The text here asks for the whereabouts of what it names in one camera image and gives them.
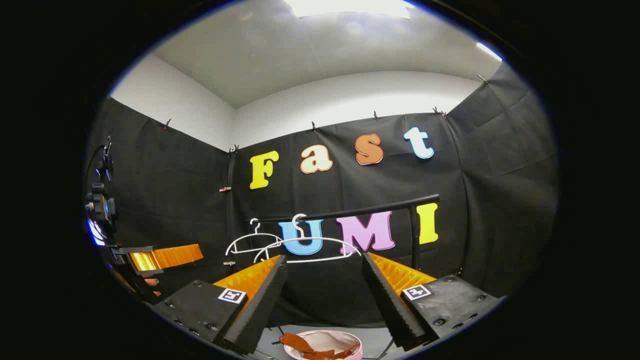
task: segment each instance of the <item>white ceiling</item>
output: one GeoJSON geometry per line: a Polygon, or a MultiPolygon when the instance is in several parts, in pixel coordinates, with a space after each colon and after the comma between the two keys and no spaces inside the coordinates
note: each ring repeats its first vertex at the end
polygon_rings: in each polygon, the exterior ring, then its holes
{"type": "Polygon", "coordinates": [[[417,7],[409,13],[410,20],[367,13],[299,19],[284,0],[248,0],[204,17],[153,54],[234,108],[357,72],[425,71],[480,81],[476,74],[486,79],[497,69],[499,61],[462,30],[417,7]]]}

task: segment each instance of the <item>black rack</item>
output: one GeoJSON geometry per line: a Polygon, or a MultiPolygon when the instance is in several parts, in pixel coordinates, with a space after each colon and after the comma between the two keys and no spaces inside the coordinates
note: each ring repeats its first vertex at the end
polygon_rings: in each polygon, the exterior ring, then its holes
{"type": "MultiPolygon", "coordinates": [[[[411,249],[411,267],[420,270],[419,259],[420,259],[420,220],[418,218],[418,213],[416,211],[416,207],[418,205],[423,204],[431,204],[432,202],[439,202],[440,195],[428,195],[425,197],[418,197],[416,199],[405,200],[400,202],[393,202],[387,205],[378,205],[371,206],[370,208],[362,208],[362,209],[354,209],[354,210],[345,210],[345,211],[336,211],[333,213],[326,213],[320,215],[308,215],[305,217],[299,217],[298,220],[321,220],[326,218],[337,218],[337,217],[353,217],[356,215],[364,215],[371,213],[379,213],[382,211],[389,210],[400,210],[400,209],[409,209],[409,224],[411,225],[411,237],[412,237],[412,249],[411,249]]],[[[280,218],[269,218],[265,220],[258,220],[257,222],[283,222],[283,221],[291,221],[291,217],[280,217],[280,218]]]]}

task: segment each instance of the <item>pink letter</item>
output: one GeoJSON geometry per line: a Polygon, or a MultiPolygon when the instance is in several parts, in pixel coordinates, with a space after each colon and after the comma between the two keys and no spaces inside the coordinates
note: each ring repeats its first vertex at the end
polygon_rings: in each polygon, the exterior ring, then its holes
{"type": "MultiPolygon", "coordinates": [[[[371,249],[387,250],[396,246],[396,243],[391,240],[390,215],[391,211],[372,214],[367,227],[362,225],[357,217],[337,218],[335,221],[342,226],[342,241],[353,245],[353,239],[355,239],[360,248],[366,251],[371,244],[371,239],[375,236],[376,239],[373,241],[371,249]]],[[[346,245],[343,246],[343,249],[346,249],[347,254],[355,252],[346,245]]]]}

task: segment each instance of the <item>black fabric curtain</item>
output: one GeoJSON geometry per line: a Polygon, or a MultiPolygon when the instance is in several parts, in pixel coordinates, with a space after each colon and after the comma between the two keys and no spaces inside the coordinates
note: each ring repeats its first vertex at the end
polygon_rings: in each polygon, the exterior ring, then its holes
{"type": "MultiPolygon", "coordinates": [[[[249,219],[315,215],[440,194],[435,211],[437,241],[420,245],[420,270],[434,277],[455,274],[493,296],[513,294],[535,271],[549,239],[557,206],[555,146],[539,100],[505,64],[446,119],[420,113],[363,119],[301,131],[257,143],[229,156],[108,99],[88,152],[113,139],[115,176],[109,189],[119,210],[118,240],[157,248],[199,243],[205,258],[167,269],[157,277],[163,296],[193,279],[214,282],[253,264],[255,252],[225,256],[227,245],[253,233],[249,219]],[[404,134],[426,132],[435,153],[422,159],[404,134]],[[384,155],[360,165],[356,139],[376,134],[384,155]],[[333,161],[327,171],[301,171],[301,152],[324,145],[333,161]],[[250,189],[253,156],[276,151],[269,184],[250,189]],[[231,186],[228,192],[218,189],[231,186]],[[235,261],[231,266],[224,261],[235,261]]],[[[359,216],[363,225],[369,215],[359,216]]],[[[395,243],[368,251],[411,265],[407,210],[393,211],[395,243]]],[[[305,235],[310,227],[300,224],[305,235]]],[[[276,223],[259,232],[282,237],[276,223]]],[[[335,219],[321,222],[322,236],[342,239],[335,219]]],[[[262,247],[273,237],[254,236],[238,249],[262,247]]],[[[310,241],[301,241],[303,245],[310,241]]],[[[316,259],[339,255],[328,241],[317,253],[299,256],[284,246],[269,255],[316,259]]],[[[357,254],[347,259],[290,264],[289,278],[271,314],[270,326],[383,326],[360,273],[357,254]]]]}

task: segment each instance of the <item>yellow letter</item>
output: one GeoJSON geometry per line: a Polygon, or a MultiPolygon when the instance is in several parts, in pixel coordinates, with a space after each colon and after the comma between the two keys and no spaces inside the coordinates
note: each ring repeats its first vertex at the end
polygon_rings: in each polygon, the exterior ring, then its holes
{"type": "Polygon", "coordinates": [[[333,161],[329,160],[329,150],[324,145],[307,147],[300,156],[304,158],[300,163],[300,170],[305,174],[313,174],[318,170],[327,171],[333,166],[333,161]]]}
{"type": "Polygon", "coordinates": [[[253,164],[253,181],[249,184],[249,188],[258,189],[266,187],[269,181],[264,178],[264,175],[269,177],[273,174],[273,163],[271,160],[278,161],[279,158],[278,153],[274,150],[249,159],[253,164]]]}
{"type": "Polygon", "coordinates": [[[438,204],[436,203],[420,205],[415,208],[420,215],[420,244],[433,243],[438,239],[435,222],[437,208],[438,204]]]}

